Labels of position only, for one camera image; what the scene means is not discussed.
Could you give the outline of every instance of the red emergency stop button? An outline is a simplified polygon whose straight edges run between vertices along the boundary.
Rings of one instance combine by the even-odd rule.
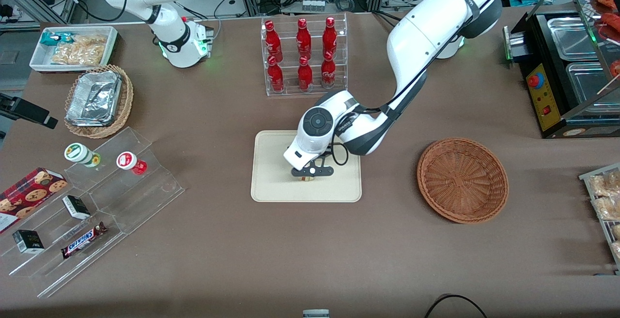
[[[527,85],[532,88],[538,86],[538,83],[540,83],[540,78],[538,78],[538,76],[536,75],[527,79]]]
[[[527,78],[527,85],[532,87],[533,89],[540,89],[544,84],[544,76],[541,73],[536,73],[535,75],[529,76]]]

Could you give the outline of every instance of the red switch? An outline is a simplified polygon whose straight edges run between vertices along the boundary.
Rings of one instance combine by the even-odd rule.
[[[527,79],[527,85],[532,88],[536,88],[538,84],[540,83],[540,81],[541,81],[540,78],[537,75],[534,75]]]

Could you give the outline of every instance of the small black box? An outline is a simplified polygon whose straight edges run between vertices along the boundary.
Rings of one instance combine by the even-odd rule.
[[[62,202],[64,203],[64,206],[66,206],[69,214],[71,214],[72,217],[82,220],[86,220],[91,217],[91,213],[88,211],[88,208],[86,208],[86,205],[84,205],[84,202],[82,202],[82,199],[80,199],[79,197],[67,195],[62,197]]]
[[[24,254],[39,254],[45,250],[37,231],[16,230],[13,233],[13,239],[17,243],[19,251]]]

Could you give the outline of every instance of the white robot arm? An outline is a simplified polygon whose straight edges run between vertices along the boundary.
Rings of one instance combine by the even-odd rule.
[[[159,39],[164,56],[176,67],[189,67],[209,54],[204,26],[184,22],[170,5],[176,0],[106,0],[144,20]]]
[[[423,0],[401,19],[387,39],[387,56],[396,76],[396,93],[387,104],[368,109],[349,91],[328,93],[299,122],[297,135],[284,157],[295,176],[331,175],[315,169],[314,160],[331,152],[338,136],[352,154],[372,153],[417,95],[428,65],[461,36],[474,38],[496,24],[501,0]],[[450,54],[456,53],[457,47]],[[379,113],[374,118],[370,113]]]

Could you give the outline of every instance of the empty wicker basket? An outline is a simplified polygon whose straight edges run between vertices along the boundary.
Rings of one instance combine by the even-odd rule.
[[[417,179],[428,204],[457,223],[489,221],[508,199],[508,177],[500,161],[465,138],[449,137],[428,146],[420,157]]]

